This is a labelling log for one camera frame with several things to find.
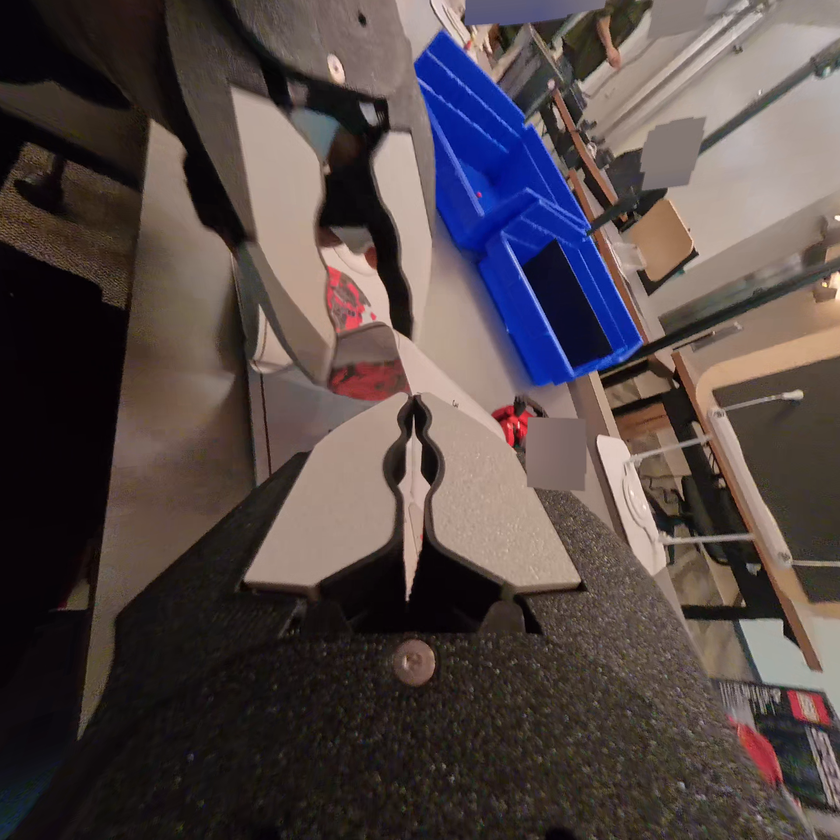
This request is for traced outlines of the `white metal stand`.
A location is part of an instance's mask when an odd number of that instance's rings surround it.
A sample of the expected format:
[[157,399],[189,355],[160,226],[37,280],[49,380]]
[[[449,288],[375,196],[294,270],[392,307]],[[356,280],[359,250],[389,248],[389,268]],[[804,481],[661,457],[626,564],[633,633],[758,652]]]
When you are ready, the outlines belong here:
[[659,568],[665,566],[665,548],[676,545],[723,545],[727,543],[755,542],[756,536],[751,532],[713,534],[699,537],[672,537],[666,535],[658,528],[651,504],[647,501],[644,488],[637,472],[637,466],[645,459],[667,452],[678,451],[696,446],[707,445],[714,442],[723,442],[728,434],[734,438],[728,415],[746,408],[760,406],[762,404],[788,402],[801,403],[805,398],[803,390],[797,389],[791,392],[783,392],[776,395],[768,395],[752,399],[726,407],[710,409],[707,418],[711,423],[711,434],[703,434],[693,437],[685,443],[673,444],[666,447],[650,449],[638,455],[630,455],[625,444],[608,437],[597,438],[598,454],[606,472],[608,484],[613,498],[619,508],[619,516],[623,525],[631,527],[629,537],[633,551],[636,551],[644,541],[649,544],[649,549],[642,550],[639,558],[643,566],[654,574]]

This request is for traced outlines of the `white lego instruction booklet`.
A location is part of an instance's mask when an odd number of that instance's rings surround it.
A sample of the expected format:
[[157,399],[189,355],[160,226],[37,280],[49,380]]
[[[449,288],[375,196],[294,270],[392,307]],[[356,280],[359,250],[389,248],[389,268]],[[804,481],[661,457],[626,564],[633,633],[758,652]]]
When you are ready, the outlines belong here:
[[339,360],[326,385],[309,381],[281,347],[255,296],[235,272],[248,362],[255,474],[262,483],[288,459],[396,393],[431,393],[506,443],[498,421],[405,336],[392,328],[382,280],[368,255],[347,245],[321,249]]

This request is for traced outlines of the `black lego box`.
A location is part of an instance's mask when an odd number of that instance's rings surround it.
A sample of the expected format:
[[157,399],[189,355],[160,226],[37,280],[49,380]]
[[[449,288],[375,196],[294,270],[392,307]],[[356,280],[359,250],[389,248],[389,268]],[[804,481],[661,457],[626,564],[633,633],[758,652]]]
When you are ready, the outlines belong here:
[[816,689],[713,679],[738,740],[764,779],[796,804],[839,813],[839,723]]

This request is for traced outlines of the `red lego car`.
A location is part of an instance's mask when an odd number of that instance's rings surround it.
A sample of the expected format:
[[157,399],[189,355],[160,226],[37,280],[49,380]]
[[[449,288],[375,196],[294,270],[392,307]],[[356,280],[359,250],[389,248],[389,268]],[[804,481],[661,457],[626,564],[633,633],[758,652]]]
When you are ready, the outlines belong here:
[[501,429],[509,446],[518,452],[524,452],[529,431],[529,422],[533,418],[546,418],[549,415],[544,408],[528,395],[520,394],[511,404],[502,406],[491,413]]

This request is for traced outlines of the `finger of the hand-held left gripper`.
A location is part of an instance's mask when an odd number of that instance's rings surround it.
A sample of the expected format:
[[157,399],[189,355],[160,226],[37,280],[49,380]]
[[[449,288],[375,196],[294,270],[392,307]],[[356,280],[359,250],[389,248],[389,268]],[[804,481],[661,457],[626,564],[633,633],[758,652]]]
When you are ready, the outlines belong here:
[[409,132],[341,129],[324,168],[322,228],[357,255],[373,251],[391,325],[416,340],[431,280],[434,158],[417,154]]
[[337,336],[316,237],[321,162],[273,101],[236,87],[230,93],[255,226],[239,267],[285,352],[310,381],[326,385]]

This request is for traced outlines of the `tan wooden chair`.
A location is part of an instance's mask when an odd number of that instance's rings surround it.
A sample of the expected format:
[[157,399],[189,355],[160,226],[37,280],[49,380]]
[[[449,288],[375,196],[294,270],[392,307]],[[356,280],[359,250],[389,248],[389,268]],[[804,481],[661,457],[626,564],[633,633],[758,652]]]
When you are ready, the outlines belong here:
[[649,297],[698,257],[690,230],[666,196],[624,229],[622,236],[638,249],[644,261],[637,273]]

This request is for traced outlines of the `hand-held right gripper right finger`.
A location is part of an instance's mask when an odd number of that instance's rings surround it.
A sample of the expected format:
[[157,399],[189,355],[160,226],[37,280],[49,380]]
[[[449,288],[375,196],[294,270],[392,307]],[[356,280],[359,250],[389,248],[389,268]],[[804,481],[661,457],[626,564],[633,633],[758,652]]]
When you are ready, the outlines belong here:
[[424,542],[516,594],[577,589],[581,577],[499,423],[430,392],[414,408]]

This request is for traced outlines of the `black board with wooden frame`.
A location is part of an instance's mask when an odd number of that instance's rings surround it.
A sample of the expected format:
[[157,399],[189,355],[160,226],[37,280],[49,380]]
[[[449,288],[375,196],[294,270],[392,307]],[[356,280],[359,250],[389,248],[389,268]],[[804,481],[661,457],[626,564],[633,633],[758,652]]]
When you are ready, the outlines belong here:
[[838,619],[839,359],[829,330],[675,369],[809,668],[816,620]]

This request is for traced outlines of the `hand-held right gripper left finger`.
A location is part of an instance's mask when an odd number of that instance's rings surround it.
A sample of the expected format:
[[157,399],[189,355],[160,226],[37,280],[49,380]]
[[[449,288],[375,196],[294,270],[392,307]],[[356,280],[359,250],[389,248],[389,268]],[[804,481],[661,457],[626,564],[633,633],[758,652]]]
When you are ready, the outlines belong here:
[[401,392],[316,444],[243,579],[336,602],[406,599],[400,491],[413,399]]

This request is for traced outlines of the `long wooden desk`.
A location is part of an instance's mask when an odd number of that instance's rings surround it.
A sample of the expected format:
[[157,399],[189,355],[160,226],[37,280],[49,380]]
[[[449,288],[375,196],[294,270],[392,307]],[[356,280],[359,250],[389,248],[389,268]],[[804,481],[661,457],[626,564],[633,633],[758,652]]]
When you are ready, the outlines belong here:
[[644,342],[656,335],[651,327],[641,273],[642,253],[620,235],[616,223],[627,221],[627,212],[618,211],[612,184],[595,163],[595,157],[574,124],[559,89],[550,93],[553,115],[567,150],[563,157],[565,178],[590,229],[589,236],[610,273],[620,298],[628,309]]

